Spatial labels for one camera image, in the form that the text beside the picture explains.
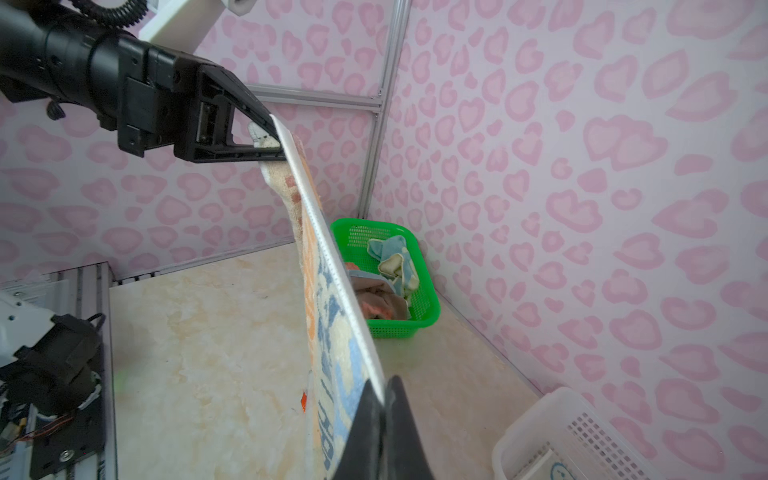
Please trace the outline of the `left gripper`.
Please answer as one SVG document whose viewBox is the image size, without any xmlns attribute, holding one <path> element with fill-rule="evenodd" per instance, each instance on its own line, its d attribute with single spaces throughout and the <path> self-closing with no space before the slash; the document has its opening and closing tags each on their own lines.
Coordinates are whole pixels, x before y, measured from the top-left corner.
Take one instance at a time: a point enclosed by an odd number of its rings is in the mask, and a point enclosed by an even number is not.
<svg viewBox="0 0 768 480">
<path fill-rule="evenodd" d="M 118 40 L 117 141 L 121 150 L 142 157 L 169 146 L 176 157 L 194 163 L 286 161 L 280 145 L 234 145 L 236 111 L 279 144 L 264 104 L 221 66 L 133 37 Z"/>
</svg>

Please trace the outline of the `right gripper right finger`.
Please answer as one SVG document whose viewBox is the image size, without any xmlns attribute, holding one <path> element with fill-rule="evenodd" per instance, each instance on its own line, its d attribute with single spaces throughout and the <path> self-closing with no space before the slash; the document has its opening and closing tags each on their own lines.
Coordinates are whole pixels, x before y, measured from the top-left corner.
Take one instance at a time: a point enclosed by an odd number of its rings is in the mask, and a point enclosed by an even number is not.
<svg viewBox="0 0 768 480">
<path fill-rule="evenodd" d="M 434 475 L 400 376 L 387 384 L 384 403 L 383 478 L 427 480 Z"/>
</svg>

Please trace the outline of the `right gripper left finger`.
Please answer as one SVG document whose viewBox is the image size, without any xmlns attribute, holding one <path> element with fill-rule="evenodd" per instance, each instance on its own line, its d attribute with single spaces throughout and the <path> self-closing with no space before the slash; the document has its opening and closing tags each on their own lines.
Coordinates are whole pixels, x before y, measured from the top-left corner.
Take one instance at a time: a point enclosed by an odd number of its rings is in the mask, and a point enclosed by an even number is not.
<svg viewBox="0 0 768 480">
<path fill-rule="evenodd" d="M 333 480 L 376 480 L 385 432 L 384 404 L 367 380 Z"/>
</svg>

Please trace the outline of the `orange blue patterned towel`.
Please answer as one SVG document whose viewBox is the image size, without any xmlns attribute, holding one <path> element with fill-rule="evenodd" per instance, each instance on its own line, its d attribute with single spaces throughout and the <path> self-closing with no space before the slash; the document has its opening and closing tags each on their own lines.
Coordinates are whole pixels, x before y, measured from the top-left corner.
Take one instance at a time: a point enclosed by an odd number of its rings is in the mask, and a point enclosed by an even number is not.
<svg viewBox="0 0 768 480">
<path fill-rule="evenodd" d="M 280 145 L 286 161 L 260 168 L 267 185 L 288 210 L 304 284 L 311 359 L 307 393 L 310 479 L 332 479 L 347 442 L 362 390 L 370 380 L 382 402 L 383 372 L 362 317 L 347 269 L 325 218 L 301 141 L 280 121 L 279 144 L 248 126 L 257 147 Z"/>
</svg>

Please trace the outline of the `blue bunny towel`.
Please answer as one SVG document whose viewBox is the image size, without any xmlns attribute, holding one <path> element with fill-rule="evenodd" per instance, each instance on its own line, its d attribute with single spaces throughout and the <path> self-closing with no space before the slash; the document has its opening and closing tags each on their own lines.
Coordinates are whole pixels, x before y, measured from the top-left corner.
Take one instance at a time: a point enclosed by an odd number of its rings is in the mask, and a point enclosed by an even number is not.
<svg viewBox="0 0 768 480">
<path fill-rule="evenodd" d="M 525 476 L 529 480 L 576 480 L 576 476 L 567 466 L 554 460 L 546 460 L 533 468 Z"/>
</svg>

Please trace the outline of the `green plastic basket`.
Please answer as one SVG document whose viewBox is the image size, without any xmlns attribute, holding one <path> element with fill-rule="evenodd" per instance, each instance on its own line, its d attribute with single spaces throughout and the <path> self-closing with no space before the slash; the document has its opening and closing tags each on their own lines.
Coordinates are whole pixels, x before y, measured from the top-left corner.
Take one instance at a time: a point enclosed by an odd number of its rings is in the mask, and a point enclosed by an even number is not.
<svg viewBox="0 0 768 480">
<path fill-rule="evenodd" d="M 355 218 L 338 219 L 331 224 L 330 230 L 342 259 L 355 264 L 362 272 L 378 274 L 380 261 L 368 253 L 368 241 L 371 239 L 384 241 L 402 236 L 405 247 L 411 255 L 420 285 L 410 296 L 410 318 L 408 320 L 367 319 L 369 330 L 374 338 L 410 338 L 418 329 L 427 328 L 439 319 L 440 301 L 419 242 L 410 230 L 393 223 Z"/>
</svg>

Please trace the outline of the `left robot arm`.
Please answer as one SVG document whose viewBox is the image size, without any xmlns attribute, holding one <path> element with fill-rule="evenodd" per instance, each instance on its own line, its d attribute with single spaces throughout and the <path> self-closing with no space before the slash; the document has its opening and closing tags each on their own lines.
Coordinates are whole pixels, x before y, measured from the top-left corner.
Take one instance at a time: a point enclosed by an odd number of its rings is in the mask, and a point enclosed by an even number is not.
<svg viewBox="0 0 768 480">
<path fill-rule="evenodd" d="M 52 120 L 64 118 L 65 103 L 85 107 L 137 157 L 170 146 L 193 163 L 285 160 L 280 144 L 234 143 L 236 112 L 279 137 L 271 112 L 234 73 L 128 32 L 146 12 L 144 1 L 2 2 L 2 93 L 11 103 L 47 99 Z"/>
</svg>

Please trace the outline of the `white plastic basket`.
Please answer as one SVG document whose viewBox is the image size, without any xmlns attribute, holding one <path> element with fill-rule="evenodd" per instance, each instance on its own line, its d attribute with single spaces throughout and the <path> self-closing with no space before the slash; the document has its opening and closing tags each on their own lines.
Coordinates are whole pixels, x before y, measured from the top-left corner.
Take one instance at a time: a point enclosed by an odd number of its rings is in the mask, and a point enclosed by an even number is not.
<svg viewBox="0 0 768 480">
<path fill-rule="evenodd" d="M 576 479 L 660 479 L 662 475 L 591 404 L 561 387 L 539 399 L 504 432 L 491 464 L 496 479 L 525 479 L 546 460 Z"/>
</svg>

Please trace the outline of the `light green towel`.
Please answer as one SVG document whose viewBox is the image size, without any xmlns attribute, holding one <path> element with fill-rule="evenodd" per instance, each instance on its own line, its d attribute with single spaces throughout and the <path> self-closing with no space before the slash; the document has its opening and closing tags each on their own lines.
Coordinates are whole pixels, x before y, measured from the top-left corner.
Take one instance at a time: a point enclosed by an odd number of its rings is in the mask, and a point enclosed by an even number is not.
<svg viewBox="0 0 768 480">
<path fill-rule="evenodd" d="M 369 239 L 367 251 L 378 261 L 379 274 L 390 281 L 398 295 L 408 300 L 419 288 L 420 279 L 406 239 L 401 235 L 384 240 Z"/>
</svg>

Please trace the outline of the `diagonal aluminium frame bar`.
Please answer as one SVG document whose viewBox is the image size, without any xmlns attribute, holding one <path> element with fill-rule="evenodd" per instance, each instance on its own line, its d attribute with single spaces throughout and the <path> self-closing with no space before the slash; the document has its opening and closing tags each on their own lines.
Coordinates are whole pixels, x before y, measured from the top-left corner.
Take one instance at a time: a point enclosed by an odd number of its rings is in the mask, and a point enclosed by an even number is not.
<svg viewBox="0 0 768 480">
<path fill-rule="evenodd" d="M 283 86 L 248 84 L 247 88 L 262 102 L 310 107 L 361 110 L 378 114 L 384 105 L 380 98 L 310 91 Z"/>
</svg>

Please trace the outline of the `left corner frame post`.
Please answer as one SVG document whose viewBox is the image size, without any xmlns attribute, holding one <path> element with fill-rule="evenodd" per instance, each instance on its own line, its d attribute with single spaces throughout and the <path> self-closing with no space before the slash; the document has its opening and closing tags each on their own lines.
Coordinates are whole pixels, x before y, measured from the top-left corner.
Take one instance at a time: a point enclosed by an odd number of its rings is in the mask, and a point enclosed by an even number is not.
<svg viewBox="0 0 768 480">
<path fill-rule="evenodd" d="M 356 216 L 365 219 L 370 211 L 373 198 L 374 183 L 378 172 L 380 155 L 384 144 L 387 118 L 390 110 L 392 95 L 397 77 L 397 69 L 401 58 L 409 13 L 412 2 L 397 0 L 394 2 L 392 18 L 389 26 L 384 55 L 384 66 L 381 85 L 377 97 L 378 109 L 372 122 L 370 142 L 365 158 L 362 175 L 361 191 L 356 207 Z"/>
</svg>

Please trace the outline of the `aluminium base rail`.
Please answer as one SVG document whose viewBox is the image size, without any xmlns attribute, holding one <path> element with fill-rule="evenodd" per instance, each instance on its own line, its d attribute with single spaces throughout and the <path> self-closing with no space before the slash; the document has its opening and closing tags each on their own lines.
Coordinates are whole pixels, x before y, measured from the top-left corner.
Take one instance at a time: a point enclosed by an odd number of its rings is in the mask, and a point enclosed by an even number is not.
<svg viewBox="0 0 768 480">
<path fill-rule="evenodd" d="M 115 479 L 106 262 L 1 287 L 1 476 Z"/>
</svg>

